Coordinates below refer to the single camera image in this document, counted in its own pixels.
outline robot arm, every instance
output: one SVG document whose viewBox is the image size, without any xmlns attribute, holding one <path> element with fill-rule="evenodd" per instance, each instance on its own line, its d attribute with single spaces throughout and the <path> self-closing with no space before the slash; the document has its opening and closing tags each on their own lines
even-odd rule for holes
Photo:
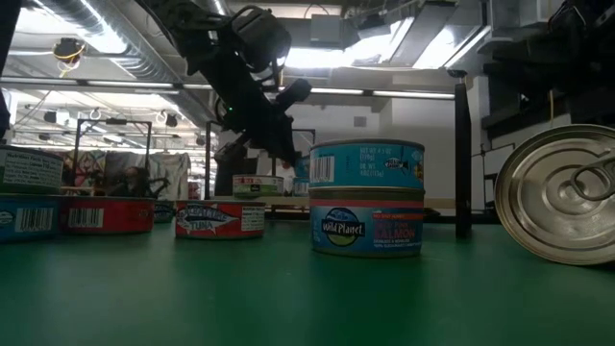
<svg viewBox="0 0 615 346">
<path fill-rule="evenodd" d="M 136 0 L 157 21 L 188 64 L 188 74 L 201 72 L 224 104 L 223 130 L 241 134 L 214 157 L 221 163 L 245 155 L 244 145 L 267 150 L 294 165 L 292 118 L 284 112 L 305 100 L 311 86 L 297 80 L 275 101 L 265 91 L 278 91 L 278 60 L 290 49 L 290 34 L 269 11 L 246 6 L 233 16 L 207 12 L 189 0 Z M 270 71 L 256 80 L 253 74 Z M 273 85 L 266 86 L 265 81 Z"/>
</svg>

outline blue tuna can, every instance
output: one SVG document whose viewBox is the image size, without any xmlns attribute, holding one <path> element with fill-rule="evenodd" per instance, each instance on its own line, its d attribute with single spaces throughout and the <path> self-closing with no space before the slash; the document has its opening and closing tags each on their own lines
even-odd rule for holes
<svg viewBox="0 0 615 346">
<path fill-rule="evenodd" d="M 423 189 L 423 154 L 418 143 L 352 139 L 311 148 L 309 187 L 405 187 Z"/>
<path fill-rule="evenodd" d="M 60 197 L 0 195 L 0 242 L 58 234 Z"/>
<path fill-rule="evenodd" d="M 292 195 L 295 197 L 308 197 L 309 178 L 295 178 L 292 180 Z"/>
<path fill-rule="evenodd" d="M 309 155 L 306 155 L 295 162 L 295 175 L 299 178 L 309 177 Z"/>
<path fill-rule="evenodd" d="M 408 188 L 312 189 L 313 249 L 366 258 L 416 256 L 422 244 L 424 195 Z"/>
</svg>

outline tuna can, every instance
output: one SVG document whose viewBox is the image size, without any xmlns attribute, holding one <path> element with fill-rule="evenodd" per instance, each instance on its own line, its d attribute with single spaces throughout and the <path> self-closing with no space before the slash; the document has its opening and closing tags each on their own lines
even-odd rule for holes
<svg viewBox="0 0 615 346">
<path fill-rule="evenodd" d="M 62 158 L 0 145 L 0 193 L 60 194 Z"/>
<path fill-rule="evenodd" d="M 379 186 L 423 189 L 418 143 L 395 139 L 336 140 L 310 151 L 309 187 Z"/>
<path fill-rule="evenodd" d="M 56 196 L 0 195 L 0 242 L 56 235 L 59 213 Z"/>
<path fill-rule="evenodd" d="M 61 229 L 73 235 L 151 232 L 155 203 L 148 198 L 66 197 L 61 206 Z"/>
<path fill-rule="evenodd" d="M 234 201 L 178 201 L 175 236 L 201 239 L 261 237 L 265 204 Z"/>
<path fill-rule="evenodd" d="M 154 205 L 154 223 L 170 223 L 175 216 L 175 202 L 156 201 Z"/>
<path fill-rule="evenodd" d="M 292 195 L 308 197 L 309 178 L 294 178 L 292 180 Z"/>
<path fill-rule="evenodd" d="M 345 187 L 312 189 L 309 217 L 315 251 L 365 258 L 421 251 L 424 190 Z"/>
<path fill-rule="evenodd" d="M 284 179 L 274 176 L 234 175 L 233 196 L 256 198 L 262 196 L 282 196 Z"/>
<path fill-rule="evenodd" d="M 309 178 L 309 155 L 295 162 L 295 175 L 299 178 Z"/>
<path fill-rule="evenodd" d="M 612 155 L 613 148 L 615 131 L 593 125 L 558 127 L 519 146 L 496 182 L 496 209 L 510 235 L 547 260 L 615 260 L 615 197 L 588 200 L 571 182 L 574 172 Z M 613 187 L 609 175 L 591 170 L 576 184 L 586 196 L 597 196 Z"/>
</svg>

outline green mat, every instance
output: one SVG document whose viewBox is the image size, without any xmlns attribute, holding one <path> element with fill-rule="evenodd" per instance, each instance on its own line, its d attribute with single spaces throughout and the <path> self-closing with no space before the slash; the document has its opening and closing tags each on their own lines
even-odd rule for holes
<svg viewBox="0 0 615 346">
<path fill-rule="evenodd" d="M 542 260 L 495 226 L 421 257 L 310 251 L 308 223 L 263 239 L 78 236 L 0 246 L 0 345 L 613 345 L 615 273 Z"/>
</svg>

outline metal frame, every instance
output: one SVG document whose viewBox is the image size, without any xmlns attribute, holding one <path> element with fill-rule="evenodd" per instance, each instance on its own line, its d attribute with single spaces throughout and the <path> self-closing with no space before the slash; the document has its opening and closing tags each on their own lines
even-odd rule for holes
<svg viewBox="0 0 615 346">
<path fill-rule="evenodd" d="M 71 171 L 71 183 L 75 186 L 75 179 L 77 178 L 77 160 L 79 159 L 79 142 L 81 137 L 87 134 L 87 130 L 84 133 L 81 132 L 81 126 L 84 123 L 90 123 L 92 126 L 98 123 L 105 123 L 107 125 L 127 125 L 127 124 L 144 124 L 147 125 L 147 142 L 145 145 L 145 169 L 149 169 L 150 166 L 150 140 L 152 139 L 152 122 L 151 121 L 133 121 L 124 119 L 107 119 L 107 120 L 92 120 L 92 119 L 77 119 L 77 134 L 75 135 L 75 149 L 73 153 L 73 169 Z"/>
</svg>

